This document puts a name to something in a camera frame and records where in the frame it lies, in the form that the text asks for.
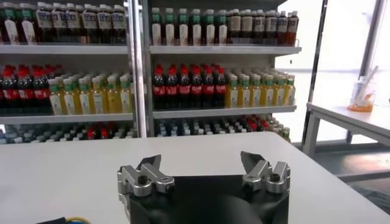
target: cable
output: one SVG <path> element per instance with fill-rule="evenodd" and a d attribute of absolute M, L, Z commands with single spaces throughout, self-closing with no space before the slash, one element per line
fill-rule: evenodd
<path fill-rule="evenodd" d="M 82 222 L 84 224 L 91 224 L 90 221 L 88 221 L 87 219 L 85 219 L 83 217 L 70 217 L 70 218 L 66 219 L 66 222 L 67 223 L 69 223 L 69 222 Z"/>

